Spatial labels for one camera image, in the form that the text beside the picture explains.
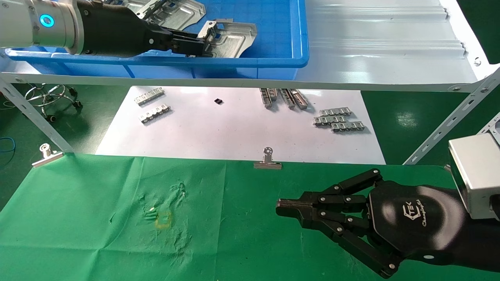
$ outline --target blue crate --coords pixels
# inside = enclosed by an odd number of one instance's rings
[[[148,51],[131,58],[74,56],[62,48],[6,49],[42,74],[144,79],[251,78],[293,80],[309,61],[305,0],[198,0],[206,15],[185,29],[198,33],[208,20],[257,25],[257,37],[240,58],[184,57]]]

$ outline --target white table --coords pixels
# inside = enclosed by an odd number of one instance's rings
[[[279,162],[385,164],[360,91],[301,90],[306,111],[279,96],[272,109],[258,88],[172,87],[143,106],[134,99],[155,86],[133,86],[96,154],[162,158],[262,160],[265,147]],[[223,104],[214,102],[221,99]],[[172,111],[147,124],[138,116],[167,104]],[[332,133],[312,125],[322,109],[349,107],[364,131]]]

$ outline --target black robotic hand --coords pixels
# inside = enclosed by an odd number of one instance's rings
[[[370,187],[368,197],[353,195]],[[276,213],[323,232],[383,278],[405,259],[500,272],[500,222],[471,219],[457,190],[384,181],[378,169],[279,199]]]

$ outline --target blue ring light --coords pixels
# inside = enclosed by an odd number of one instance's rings
[[[40,16],[40,23],[42,26],[46,27],[46,28],[51,28],[54,26],[54,18],[51,17],[50,15],[48,14],[42,14]]]

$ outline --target green tablecloth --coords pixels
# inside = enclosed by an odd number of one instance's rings
[[[381,280],[322,233],[275,214],[374,165],[68,154],[34,168],[0,213],[0,280]],[[453,187],[437,166],[379,166],[404,185]],[[404,261],[393,281],[500,280]]]

